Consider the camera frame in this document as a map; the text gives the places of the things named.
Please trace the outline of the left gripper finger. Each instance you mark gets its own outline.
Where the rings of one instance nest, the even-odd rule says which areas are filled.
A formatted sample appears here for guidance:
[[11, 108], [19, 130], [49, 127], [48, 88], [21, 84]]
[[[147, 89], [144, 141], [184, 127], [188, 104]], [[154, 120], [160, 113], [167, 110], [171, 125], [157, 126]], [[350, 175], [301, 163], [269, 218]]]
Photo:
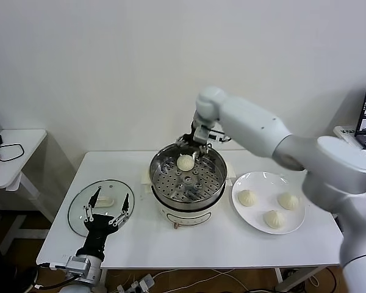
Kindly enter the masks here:
[[83, 206], [83, 210], [85, 213], [84, 222], [92, 222], [93, 221], [93, 209], [97, 203], [99, 193], [101, 188], [99, 187], [96, 192], [90, 197], [88, 203]]
[[121, 213], [115, 217], [114, 219], [109, 221], [109, 225], [112, 226], [121, 226], [126, 220], [129, 218], [129, 194], [126, 194], [124, 199], [124, 203], [121, 209]]

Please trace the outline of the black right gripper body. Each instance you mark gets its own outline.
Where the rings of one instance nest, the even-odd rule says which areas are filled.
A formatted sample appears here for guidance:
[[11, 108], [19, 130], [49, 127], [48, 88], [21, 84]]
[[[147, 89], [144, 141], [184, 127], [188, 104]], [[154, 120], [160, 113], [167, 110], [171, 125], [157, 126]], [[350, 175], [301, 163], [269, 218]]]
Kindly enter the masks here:
[[191, 132], [190, 134], [186, 134], [186, 143], [190, 147], [199, 148], [202, 146], [200, 142], [197, 142], [194, 140], [194, 132]]

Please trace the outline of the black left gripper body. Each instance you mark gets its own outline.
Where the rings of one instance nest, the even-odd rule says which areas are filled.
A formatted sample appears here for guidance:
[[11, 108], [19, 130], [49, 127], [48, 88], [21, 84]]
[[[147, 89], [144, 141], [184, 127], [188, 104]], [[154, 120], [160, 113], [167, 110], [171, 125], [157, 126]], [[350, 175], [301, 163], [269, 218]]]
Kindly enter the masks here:
[[88, 234], [76, 255], [104, 255], [107, 237], [115, 232], [115, 227], [109, 224], [113, 219], [111, 215], [94, 214], [92, 221], [85, 222]]

